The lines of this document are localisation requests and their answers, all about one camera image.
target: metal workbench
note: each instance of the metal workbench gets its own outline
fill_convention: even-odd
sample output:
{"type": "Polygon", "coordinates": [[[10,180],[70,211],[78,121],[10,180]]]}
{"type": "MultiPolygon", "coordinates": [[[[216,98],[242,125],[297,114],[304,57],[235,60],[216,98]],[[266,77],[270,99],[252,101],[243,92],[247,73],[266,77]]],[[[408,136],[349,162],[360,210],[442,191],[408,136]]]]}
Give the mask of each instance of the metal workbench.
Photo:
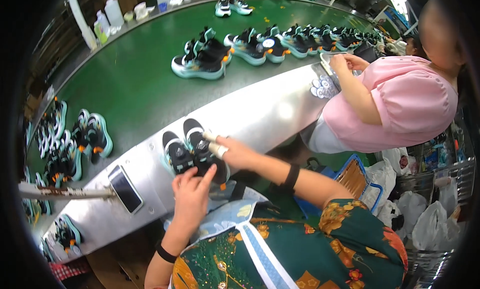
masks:
{"type": "MultiPolygon", "coordinates": [[[[327,99],[310,92],[312,81],[327,72],[320,63],[307,65],[269,79],[249,85],[219,98],[187,117],[195,118],[205,128],[219,135],[232,136],[259,153],[272,148],[315,122],[327,99]]],[[[183,135],[183,121],[178,119],[124,153],[84,188],[95,190],[109,185],[108,174],[116,165],[126,174],[144,201],[143,206],[131,215],[118,198],[107,200],[70,201],[58,214],[67,214],[80,230],[84,243],[82,255],[89,254],[173,211],[172,176],[161,164],[162,134],[171,130],[183,135]]],[[[43,235],[52,242],[55,224],[43,235]]],[[[69,262],[80,255],[73,252],[68,258],[56,262],[69,262]]]]}

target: hand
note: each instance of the hand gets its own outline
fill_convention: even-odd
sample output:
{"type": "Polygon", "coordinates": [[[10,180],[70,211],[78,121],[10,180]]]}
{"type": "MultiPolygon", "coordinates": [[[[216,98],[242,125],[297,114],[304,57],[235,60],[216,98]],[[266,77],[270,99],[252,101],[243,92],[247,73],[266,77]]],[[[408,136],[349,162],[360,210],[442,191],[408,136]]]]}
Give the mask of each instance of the hand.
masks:
{"type": "Polygon", "coordinates": [[[233,168],[252,171],[261,157],[260,154],[231,137],[217,136],[215,142],[228,148],[222,159],[233,168]]]}
{"type": "Polygon", "coordinates": [[[207,214],[208,190],[217,171],[213,164],[204,177],[194,177],[198,168],[193,167],[173,179],[175,214],[172,225],[181,226],[190,237],[207,214]]]}
{"type": "Polygon", "coordinates": [[[330,68],[338,75],[341,71],[349,70],[347,62],[343,54],[336,54],[330,60],[330,68]]]}
{"type": "Polygon", "coordinates": [[[344,54],[343,57],[347,61],[346,63],[350,70],[360,70],[363,72],[370,65],[368,61],[357,55],[344,54]]]}

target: green bottle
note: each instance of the green bottle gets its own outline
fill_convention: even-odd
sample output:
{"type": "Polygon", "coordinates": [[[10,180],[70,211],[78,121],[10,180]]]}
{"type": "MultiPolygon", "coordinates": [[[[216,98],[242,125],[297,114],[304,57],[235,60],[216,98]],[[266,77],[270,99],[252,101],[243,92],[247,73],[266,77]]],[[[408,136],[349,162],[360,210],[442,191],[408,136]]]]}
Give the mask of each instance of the green bottle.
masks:
{"type": "Polygon", "coordinates": [[[97,38],[99,39],[100,43],[103,45],[105,44],[107,41],[107,35],[105,34],[105,31],[103,31],[103,28],[102,26],[100,25],[99,21],[95,21],[95,23],[93,23],[93,31],[95,32],[97,38]]]}

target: pink blouse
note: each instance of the pink blouse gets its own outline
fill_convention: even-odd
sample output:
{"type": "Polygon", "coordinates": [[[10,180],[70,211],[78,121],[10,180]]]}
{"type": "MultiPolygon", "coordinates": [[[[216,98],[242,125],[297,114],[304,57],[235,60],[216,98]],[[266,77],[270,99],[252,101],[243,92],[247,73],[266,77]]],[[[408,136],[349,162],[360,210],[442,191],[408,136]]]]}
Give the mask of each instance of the pink blouse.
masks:
{"type": "Polygon", "coordinates": [[[325,122],[345,146],[362,153],[433,139],[453,121],[459,98],[428,63],[416,56],[382,57],[358,76],[373,96],[382,125],[364,124],[342,93],[327,102],[325,122]]]}

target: plastic bag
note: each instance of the plastic bag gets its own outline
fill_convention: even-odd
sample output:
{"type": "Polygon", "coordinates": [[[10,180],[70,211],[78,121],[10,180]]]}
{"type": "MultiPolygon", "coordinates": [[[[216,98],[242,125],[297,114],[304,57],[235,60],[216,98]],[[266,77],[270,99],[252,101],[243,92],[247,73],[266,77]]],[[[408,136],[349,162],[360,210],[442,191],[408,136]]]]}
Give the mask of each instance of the plastic bag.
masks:
{"type": "Polygon", "coordinates": [[[427,208],[427,200],[420,194],[407,191],[400,196],[396,205],[405,218],[403,228],[396,233],[402,240],[405,236],[410,239],[413,228],[417,224],[417,219],[427,208]]]}
{"type": "Polygon", "coordinates": [[[392,228],[392,219],[397,218],[401,214],[399,207],[389,200],[380,208],[377,218],[388,226],[392,228]]]}
{"type": "Polygon", "coordinates": [[[420,215],[412,231],[413,246],[418,250],[440,250],[448,236],[447,212],[438,201],[420,215]]]}
{"type": "MultiPolygon", "coordinates": [[[[393,167],[388,160],[377,162],[370,167],[365,167],[365,172],[371,183],[380,185],[383,188],[383,194],[380,197],[380,201],[373,211],[373,214],[377,216],[380,208],[385,204],[385,201],[395,187],[395,180],[397,179],[396,172],[393,170],[393,167]]],[[[361,201],[371,209],[377,200],[378,192],[378,188],[367,187],[363,193],[361,201]]]]}
{"type": "Polygon", "coordinates": [[[440,188],[440,197],[438,201],[441,203],[442,207],[447,212],[447,217],[455,211],[457,207],[457,200],[458,200],[458,191],[457,191],[457,181],[455,178],[450,180],[450,184],[446,185],[445,187],[440,188]]]}
{"type": "Polygon", "coordinates": [[[393,170],[397,175],[412,174],[408,165],[409,154],[407,153],[407,149],[405,147],[383,150],[381,155],[384,160],[388,160],[390,164],[392,164],[393,170]],[[406,161],[406,165],[400,165],[401,160],[406,161]]]}

